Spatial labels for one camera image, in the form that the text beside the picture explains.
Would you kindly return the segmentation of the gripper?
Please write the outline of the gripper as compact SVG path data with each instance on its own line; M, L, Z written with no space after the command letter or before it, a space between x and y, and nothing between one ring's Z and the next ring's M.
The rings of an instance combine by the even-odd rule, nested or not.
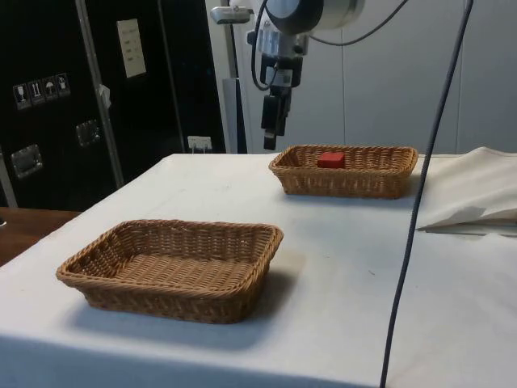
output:
M262 56L260 64L260 81L264 84L283 87L280 91L280 118L279 101L274 95L265 95L263 99L263 113L261 128L264 131L263 148L274 150L276 138L285 134L288 113L290 112L292 89L301 83L302 57L269 57Z

